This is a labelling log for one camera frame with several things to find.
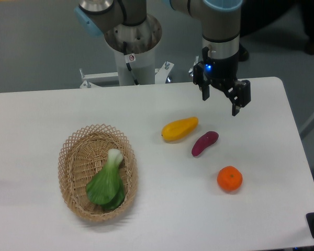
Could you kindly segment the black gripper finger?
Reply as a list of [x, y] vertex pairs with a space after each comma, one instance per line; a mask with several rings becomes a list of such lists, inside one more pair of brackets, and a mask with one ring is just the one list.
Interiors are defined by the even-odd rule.
[[251, 82], [233, 80], [226, 87], [225, 95], [232, 103], [232, 116], [236, 116], [251, 101]]
[[202, 100], [205, 101], [210, 97], [209, 76], [211, 75], [212, 66], [203, 61], [198, 62], [193, 67], [193, 83], [199, 87], [202, 94]]

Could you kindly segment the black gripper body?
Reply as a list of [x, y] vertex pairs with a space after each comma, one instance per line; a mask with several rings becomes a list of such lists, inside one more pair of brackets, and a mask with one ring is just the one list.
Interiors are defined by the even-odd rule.
[[239, 53], [237, 52], [231, 57], [224, 59], [214, 59], [209, 56], [209, 48], [202, 49], [204, 77], [206, 78], [204, 85], [227, 92], [233, 88], [234, 81], [237, 79]]

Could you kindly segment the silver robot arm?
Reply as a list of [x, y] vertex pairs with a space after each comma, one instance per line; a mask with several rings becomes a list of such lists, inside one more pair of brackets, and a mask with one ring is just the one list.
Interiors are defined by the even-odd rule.
[[[203, 100], [211, 87], [231, 101], [232, 115], [251, 101], [251, 84], [237, 79], [241, 1], [167, 1], [173, 10], [200, 21], [202, 60], [194, 64], [193, 82]], [[75, 15], [93, 36], [102, 35], [120, 55], [124, 69], [119, 71], [122, 85], [154, 83], [139, 76], [134, 63], [160, 42], [159, 22], [147, 13], [146, 1], [80, 1]]]

